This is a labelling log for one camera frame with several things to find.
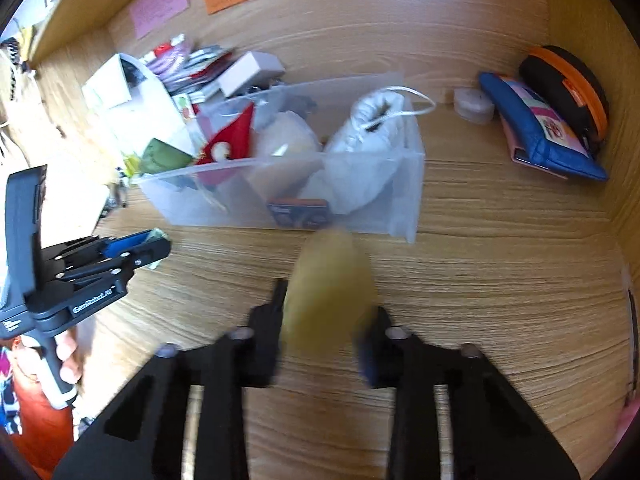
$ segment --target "plastic bin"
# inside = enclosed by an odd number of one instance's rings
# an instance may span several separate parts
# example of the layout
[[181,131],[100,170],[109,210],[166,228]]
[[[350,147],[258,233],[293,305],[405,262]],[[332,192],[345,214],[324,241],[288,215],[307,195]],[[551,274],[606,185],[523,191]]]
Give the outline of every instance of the plastic bin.
[[[401,75],[387,73],[279,86],[218,104],[204,104],[198,122],[203,132],[218,131],[251,99],[256,105],[257,129],[268,123],[274,113],[292,110],[306,120],[316,136],[326,140],[349,119],[351,106],[357,99],[373,90],[401,84]],[[411,101],[405,99],[405,108],[411,110],[411,106]],[[346,215],[332,214],[330,220],[350,231],[389,234],[414,242],[420,215],[424,148],[415,118],[402,120],[405,146],[388,153],[244,158],[142,176],[135,183],[174,225],[286,228],[274,210],[274,203],[295,198],[315,171],[329,162],[340,164],[343,160],[354,168],[376,164],[393,174],[383,191],[366,206]]]

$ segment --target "pink sticky note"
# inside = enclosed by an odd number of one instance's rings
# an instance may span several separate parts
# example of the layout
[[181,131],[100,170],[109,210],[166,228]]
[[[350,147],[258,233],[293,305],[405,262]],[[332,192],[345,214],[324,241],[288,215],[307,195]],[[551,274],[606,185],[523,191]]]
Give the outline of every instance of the pink sticky note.
[[188,0],[135,0],[129,6],[129,14],[136,29],[136,39],[146,36],[188,7]]

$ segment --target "black and orange case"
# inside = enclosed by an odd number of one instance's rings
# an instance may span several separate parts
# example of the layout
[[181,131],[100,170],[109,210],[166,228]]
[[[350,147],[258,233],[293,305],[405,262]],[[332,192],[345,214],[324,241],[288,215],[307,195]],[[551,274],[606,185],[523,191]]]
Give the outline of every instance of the black and orange case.
[[564,48],[537,46],[521,63],[520,76],[597,155],[607,135],[609,103],[589,67]]

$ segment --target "screw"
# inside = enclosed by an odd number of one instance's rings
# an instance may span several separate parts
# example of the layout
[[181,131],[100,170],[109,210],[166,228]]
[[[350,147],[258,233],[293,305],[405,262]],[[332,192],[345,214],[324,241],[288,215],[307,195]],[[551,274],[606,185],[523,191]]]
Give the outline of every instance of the screw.
[[473,343],[464,343],[460,347],[460,353],[462,354],[462,357],[466,357],[468,359],[478,359],[482,356],[480,349]]
[[239,326],[229,333],[229,337],[236,341],[251,339],[254,336],[254,330],[247,326]]
[[180,351],[180,347],[173,343],[165,343],[158,350],[156,350],[156,355],[158,357],[164,359],[170,359],[178,354]]
[[401,326],[390,326],[385,330],[385,335],[389,339],[407,339],[409,333]]

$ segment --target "orange sleeve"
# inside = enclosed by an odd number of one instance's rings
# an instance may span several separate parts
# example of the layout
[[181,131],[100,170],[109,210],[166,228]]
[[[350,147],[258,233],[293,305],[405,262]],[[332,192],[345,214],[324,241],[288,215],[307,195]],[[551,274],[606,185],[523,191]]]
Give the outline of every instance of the orange sleeve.
[[50,480],[56,465],[74,442],[71,408],[53,409],[40,383],[34,376],[23,373],[15,359],[12,369],[22,423],[22,434],[10,436],[12,443],[43,480]]

